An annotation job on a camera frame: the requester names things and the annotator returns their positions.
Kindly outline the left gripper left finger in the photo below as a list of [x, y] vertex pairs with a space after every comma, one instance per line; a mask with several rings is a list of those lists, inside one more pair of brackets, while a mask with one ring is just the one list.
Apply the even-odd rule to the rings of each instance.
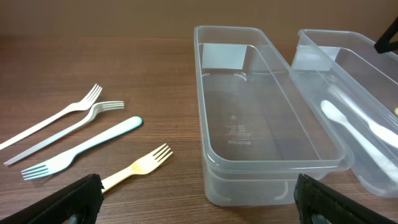
[[1, 220], [1, 224], [75, 223], [95, 224], [104, 197], [98, 174], [89, 174], [23, 210]]

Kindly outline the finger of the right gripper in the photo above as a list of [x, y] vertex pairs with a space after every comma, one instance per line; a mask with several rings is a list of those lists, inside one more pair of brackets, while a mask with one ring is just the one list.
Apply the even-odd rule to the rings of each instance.
[[387, 30], [381, 35], [381, 37], [374, 44], [374, 48], [377, 53], [383, 54], [386, 52], [393, 52], [398, 49], [398, 42], [391, 42], [393, 36], [397, 34], [398, 31], [398, 17], [394, 22], [387, 28]]

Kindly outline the white spoon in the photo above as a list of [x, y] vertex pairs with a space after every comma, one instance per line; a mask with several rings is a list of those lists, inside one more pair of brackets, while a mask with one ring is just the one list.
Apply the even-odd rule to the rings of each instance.
[[375, 136], [388, 143], [389, 145], [397, 148], [397, 134], [390, 129], [375, 122], [368, 116], [346, 93], [340, 90], [336, 85], [328, 88], [328, 91], [339, 98], [343, 103], [351, 108], [361, 119], [363, 119], [369, 126], [370, 130]]
[[394, 182], [397, 182], [397, 166], [390, 161], [382, 152], [371, 144], [357, 129], [347, 120], [346, 116], [332, 103], [327, 100], [321, 102], [321, 109], [326, 117], [344, 126], [353, 137], [359, 142], [363, 149], [381, 168], [381, 170]]

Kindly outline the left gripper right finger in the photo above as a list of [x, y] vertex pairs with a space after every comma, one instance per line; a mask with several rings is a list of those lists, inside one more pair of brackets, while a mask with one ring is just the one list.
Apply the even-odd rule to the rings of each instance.
[[306, 174], [299, 174], [294, 200], [300, 224], [397, 224]]

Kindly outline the light blue plastic fork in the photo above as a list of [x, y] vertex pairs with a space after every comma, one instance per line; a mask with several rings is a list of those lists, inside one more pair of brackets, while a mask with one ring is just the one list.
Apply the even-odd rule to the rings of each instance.
[[22, 170], [22, 178], [24, 180], [39, 179], [61, 172], [69, 167], [76, 156], [80, 153], [112, 138], [132, 131], [133, 129], [138, 128], [142, 122], [143, 120], [141, 117], [133, 116], [65, 152], [62, 152], [37, 165]]

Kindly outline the cream yellow plastic fork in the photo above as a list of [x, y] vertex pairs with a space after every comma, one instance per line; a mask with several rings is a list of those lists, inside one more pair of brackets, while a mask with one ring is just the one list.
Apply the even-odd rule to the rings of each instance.
[[103, 188], [101, 189], [102, 193], [107, 192], [112, 187], [118, 185], [120, 182], [124, 181], [132, 175], [150, 174], [152, 171], [156, 170], [156, 168], [158, 168], [162, 163], [164, 163], [172, 154], [173, 151], [171, 150], [171, 148], [166, 143], [164, 143], [155, 150], [134, 161], [127, 168], [103, 179], [101, 181], [103, 186]]

